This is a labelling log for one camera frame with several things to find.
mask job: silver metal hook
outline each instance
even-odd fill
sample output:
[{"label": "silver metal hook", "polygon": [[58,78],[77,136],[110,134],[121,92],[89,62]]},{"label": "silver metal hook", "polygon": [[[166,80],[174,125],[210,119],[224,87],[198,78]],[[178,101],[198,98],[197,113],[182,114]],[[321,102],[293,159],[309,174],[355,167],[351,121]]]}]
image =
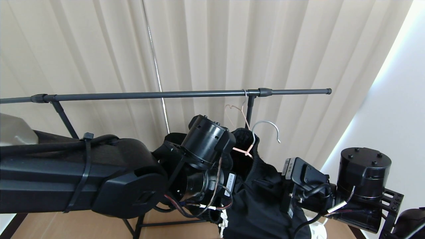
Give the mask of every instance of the silver metal hook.
[{"label": "silver metal hook", "polygon": [[268,120],[261,120],[261,121],[258,121],[258,122],[256,122],[255,124],[254,124],[254,126],[252,127],[252,137],[254,138],[254,141],[252,142],[252,145],[254,145],[255,144],[255,134],[254,134],[254,129],[255,129],[255,126],[257,125],[257,124],[259,124],[259,123],[269,123],[269,124],[271,124],[275,129],[276,129],[276,132],[278,133],[278,136],[277,136],[277,140],[278,140],[278,142],[280,143],[281,142],[281,140],[279,139],[279,128],[274,124],[274,123],[272,123],[272,122],[270,122],[270,121],[268,121]]},{"label": "silver metal hook", "polygon": [[242,107],[244,106],[244,104],[245,104],[245,102],[247,101],[247,99],[248,99],[248,95],[247,95],[247,91],[246,90],[244,90],[244,89],[242,89],[244,92],[245,92],[245,100],[244,100],[244,102],[242,103]]}]

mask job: clothes hanger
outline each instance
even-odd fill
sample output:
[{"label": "clothes hanger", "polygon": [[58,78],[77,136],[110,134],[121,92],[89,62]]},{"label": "clothes hanger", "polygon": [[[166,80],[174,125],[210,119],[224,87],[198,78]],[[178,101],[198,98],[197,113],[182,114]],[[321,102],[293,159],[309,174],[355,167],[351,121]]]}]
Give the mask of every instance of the clothes hanger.
[{"label": "clothes hanger", "polygon": [[[238,107],[236,107],[236,106],[234,106],[234,105],[226,105],[226,106],[224,107],[224,113],[226,114],[226,116],[227,116],[227,118],[229,119],[230,123],[231,123],[231,124],[233,125],[233,127],[236,129],[236,126],[233,124],[232,120],[230,119],[229,115],[227,114],[226,109],[227,109],[227,107],[229,107],[230,109],[232,109],[232,108],[236,108],[236,109],[238,109],[238,110],[242,113],[242,115],[244,116],[245,123],[246,123],[246,125],[248,126],[248,129],[249,129],[249,130],[251,130],[251,128],[249,127],[248,121],[246,120],[246,119],[247,119],[247,117],[245,116],[245,113],[244,113],[244,104],[245,104],[245,102],[247,101],[248,95],[247,95],[246,90],[244,90],[244,89],[242,89],[242,90],[245,92],[245,100],[244,100],[244,102],[242,103],[242,107],[241,107],[241,108],[238,108]],[[238,151],[238,152],[241,152],[241,153],[244,153],[244,154],[245,154],[245,156],[249,156],[249,157],[252,159],[252,155],[249,153],[249,150],[248,150],[248,151],[245,151],[245,150],[241,150],[241,149],[239,149],[239,148],[235,148],[235,147],[233,147],[233,150]]]},{"label": "clothes hanger", "polygon": [[256,122],[255,124],[254,124],[254,126],[252,127],[252,137],[254,138],[254,140],[252,141],[252,144],[251,144],[251,146],[247,149],[247,151],[246,152],[249,152],[253,147],[254,147],[254,144],[255,144],[255,133],[254,133],[254,129],[255,129],[255,127],[259,124],[259,123],[269,123],[269,124],[271,124],[275,129],[276,129],[276,132],[278,133],[278,136],[277,136],[277,141],[280,143],[281,142],[281,140],[279,139],[279,128],[274,124],[274,123],[272,123],[272,122],[270,122],[270,121],[268,121],[268,120],[261,120],[261,121],[258,121],[258,122]]}]

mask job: curtain fold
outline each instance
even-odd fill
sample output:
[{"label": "curtain fold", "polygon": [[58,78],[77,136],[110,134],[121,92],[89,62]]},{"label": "curtain fold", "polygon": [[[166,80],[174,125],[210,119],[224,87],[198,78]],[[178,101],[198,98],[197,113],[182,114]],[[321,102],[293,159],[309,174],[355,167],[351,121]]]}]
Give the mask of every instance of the curtain fold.
[{"label": "curtain fold", "polygon": [[[292,156],[323,165],[373,83],[411,1],[0,4],[2,98],[159,91],[158,78],[163,91],[332,88],[331,95],[255,100],[252,125],[269,120],[279,127],[281,144],[272,126],[255,129],[261,156],[279,170]],[[170,131],[187,132],[197,114],[233,130],[224,107],[244,100],[165,99]],[[160,99],[62,104],[79,135],[113,133],[140,139],[153,150],[167,133]],[[68,134],[48,104],[1,105],[1,112],[35,129]],[[241,113],[227,112],[244,126]]]}]

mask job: wooden floor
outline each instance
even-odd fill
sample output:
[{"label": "wooden floor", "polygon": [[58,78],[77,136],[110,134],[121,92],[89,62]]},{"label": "wooden floor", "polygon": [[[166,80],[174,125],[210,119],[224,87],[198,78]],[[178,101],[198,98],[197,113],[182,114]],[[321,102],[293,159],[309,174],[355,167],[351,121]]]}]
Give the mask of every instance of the wooden floor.
[{"label": "wooden floor", "polygon": [[[145,223],[186,221],[179,212],[146,214]],[[130,219],[134,226],[136,219]],[[328,239],[355,239],[347,225],[329,220],[326,224]],[[209,222],[185,225],[147,227],[140,239],[217,239],[217,226]],[[92,211],[70,213],[32,213],[18,228],[12,239],[131,239],[123,221]]]}]

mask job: vertical blind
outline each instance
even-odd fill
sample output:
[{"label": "vertical blind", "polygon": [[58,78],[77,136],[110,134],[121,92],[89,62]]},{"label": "vertical blind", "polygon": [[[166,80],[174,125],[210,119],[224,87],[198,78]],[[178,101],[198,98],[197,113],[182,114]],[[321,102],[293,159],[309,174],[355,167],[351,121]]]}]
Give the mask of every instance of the vertical blind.
[{"label": "vertical blind", "polygon": [[[252,124],[278,170],[323,165],[364,100],[411,1],[1,1],[2,98],[33,94],[332,88],[257,98]],[[79,135],[158,147],[197,114],[222,125],[244,97],[64,102]],[[1,105],[34,129],[68,135],[48,104]],[[228,110],[237,127],[242,114]]]}]

